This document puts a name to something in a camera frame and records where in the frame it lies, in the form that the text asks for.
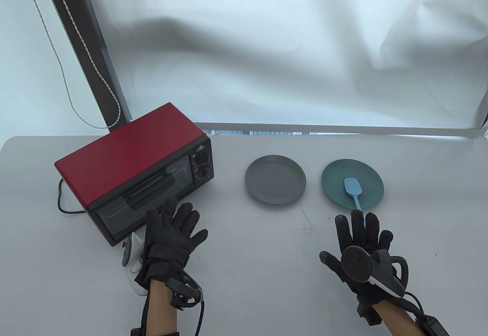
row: power cord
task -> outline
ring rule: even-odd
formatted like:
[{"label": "power cord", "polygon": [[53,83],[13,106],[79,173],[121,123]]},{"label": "power cord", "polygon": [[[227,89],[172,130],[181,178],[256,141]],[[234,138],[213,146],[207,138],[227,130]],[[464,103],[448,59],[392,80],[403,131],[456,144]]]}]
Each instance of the power cord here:
[{"label": "power cord", "polygon": [[51,44],[51,48],[54,51],[54,55],[56,56],[56,59],[58,59],[59,68],[61,69],[61,75],[63,76],[64,87],[66,88],[66,93],[68,94],[68,99],[69,99],[69,104],[71,105],[71,109],[75,112],[75,114],[78,116],[78,118],[80,118],[80,120],[82,120],[85,124],[87,124],[91,127],[94,127],[95,129],[107,129],[107,128],[113,127],[120,120],[120,103],[119,103],[117,97],[115,97],[115,93],[113,93],[112,89],[110,88],[108,83],[105,81],[105,78],[103,78],[103,76],[101,76],[98,68],[96,67],[95,62],[93,61],[93,58],[90,54],[90,51],[88,50],[87,44],[85,43],[85,40],[83,39],[82,34],[80,33],[80,30],[78,29],[78,26],[76,26],[75,20],[73,19],[73,16],[71,15],[71,11],[68,8],[68,4],[66,3],[66,0],[62,0],[62,1],[64,4],[64,7],[66,8],[66,11],[68,12],[68,16],[71,20],[71,23],[73,24],[73,27],[75,27],[75,31],[78,34],[78,37],[80,38],[81,42],[83,43],[85,51],[87,52],[87,55],[90,59],[90,62],[93,65],[93,68],[96,71],[96,74],[98,74],[98,76],[103,81],[104,85],[107,87],[107,89],[110,92],[110,94],[112,95],[112,97],[115,99],[115,103],[117,103],[117,108],[119,109],[119,114],[117,116],[117,120],[115,120],[115,122],[112,125],[109,125],[106,127],[99,127],[99,126],[92,125],[89,122],[85,121],[84,118],[82,118],[80,116],[80,114],[76,111],[75,106],[73,106],[73,101],[71,100],[71,94],[69,93],[68,83],[66,82],[66,75],[64,74],[64,68],[63,68],[63,65],[61,64],[61,59],[59,58],[59,55],[58,55],[58,52],[56,51],[56,48],[54,47],[54,43],[53,43],[53,40],[51,39],[51,35],[49,34],[49,31],[47,31],[46,22],[44,22],[44,17],[42,17],[42,13],[40,12],[39,5],[37,4],[36,0],[33,0],[35,8],[37,9],[40,20],[42,22],[42,26],[44,27],[44,31],[46,32],[47,39],[49,40],[49,43]]},{"label": "power cord", "polygon": [[60,179],[59,185],[58,185],[58,209],[59,209],[59,211],[64,213],[64,214],[68,214],[68,215],[81,214],[81,213],[86,212],[84,210],[79,210],[76,212],[68,212],[61,207],[61,185],[63,184],[63,181],[64,181],[64,179]]},{"label": "power cord", "polygon": [[205,302],[201,301],[200,302],[200,318],[198,319],[198,326],[197,326],[197,330],[195,331],[195,336],[198,336],[198,334],[200,334],[200,327],[202,327],[202,321],[204,320],[204,311],[205,311]]},{"label": "power cord", "polygon": [[417,305],[419,306],[420,312],[424,313],[424,309],[422,308],[422,304],[420,304],[419,299],[410,292],[405,292],[405,294],[408,296],[411,296],[413,299],[415,299],[415,301],[417,302]]}]

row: hand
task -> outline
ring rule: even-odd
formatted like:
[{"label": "hand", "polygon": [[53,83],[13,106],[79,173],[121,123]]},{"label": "hand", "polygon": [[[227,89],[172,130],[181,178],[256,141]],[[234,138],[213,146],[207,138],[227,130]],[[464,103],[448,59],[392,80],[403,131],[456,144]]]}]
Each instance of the hand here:
[{"label": "hand", "polygon": [[190,254],[209,234],[203,229],[190,237],[200,214],[192,210],[191,203],[181,204],[174,214],[176,205],[176,198],[170,198],[146,215],[143,267],[135,279],[145,289],[149,289],[151,279],[161,282],[171,277],[183,280],[183,269]]},{"label": "hand", "polygon": [[[337,215],[335,217],[337,237],[341,253],[349,246],[359,246],[369,254],[377,249],[388,250],[390,248],[393,234],[390,231],[382,231],[378,238],[378,234],[380,233],[380,222],[375,214],[370,212],[366,215],[365,226],[363,212],[354,210],[351,213],[351,223],[352,236],[349,231],[349,222],[347,221],[347,218],[343,215]],[[334,271],[340,280],[345,282],[349,288],[357,294],[357,300],[360,304],[358,307],[359,315],[365,317],[370,325],[380,324],[381,318],[372,306],[378,304],[380,301],[389,299],[392,296],[376,285],[353,281],[342,269],[340,261],[329,252],[322,251],[320,252],[319,257],[324,265]]]}]

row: white backdrop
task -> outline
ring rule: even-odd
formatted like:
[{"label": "white backdrop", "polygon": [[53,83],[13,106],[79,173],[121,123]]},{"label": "white backdrop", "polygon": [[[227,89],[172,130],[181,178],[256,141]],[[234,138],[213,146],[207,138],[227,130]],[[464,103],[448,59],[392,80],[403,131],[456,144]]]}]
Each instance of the white backdrop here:
[{"label": "white backdrop", "polygon": [[[105,122],[51,0],[37,0],[64,66],[73,103]],[[32,0],[0,0],[0,148],[16,135],[90,135],[71,110],[56,57]]]},{"label": "white backdrop", "polygon": [[488,0],[92,0],[132,115],[481,127]]}]

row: forearm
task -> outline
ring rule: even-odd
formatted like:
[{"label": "forearm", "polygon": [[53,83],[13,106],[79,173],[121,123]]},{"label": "forearm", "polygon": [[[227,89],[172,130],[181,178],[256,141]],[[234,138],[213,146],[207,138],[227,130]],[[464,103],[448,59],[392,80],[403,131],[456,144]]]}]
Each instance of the forearm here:
[{"label": "forearm", "polygon": [[425,336],[413,319],[403,310],[388,301],[373,306],[392,336]]},{"label": "forearm", "polygon": [[163,336],[178,330],[176,309],[170,303],[171,290],[164,283],[151,280],[146,336]]}]

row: toaster oven handle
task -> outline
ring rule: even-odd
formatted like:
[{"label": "toaster oven handle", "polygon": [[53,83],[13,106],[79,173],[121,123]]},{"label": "toaster oven handle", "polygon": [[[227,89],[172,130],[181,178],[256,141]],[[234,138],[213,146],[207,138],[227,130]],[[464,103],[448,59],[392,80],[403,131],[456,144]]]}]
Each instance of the toaster oven handle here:
[{"label": "toaster oven handle", "polygon": [[140,209],[173,186],[175,182],[175,177],[172,174],[167,174],[166,172],[157,174],[125,195],[125,201],[131,209]]}]

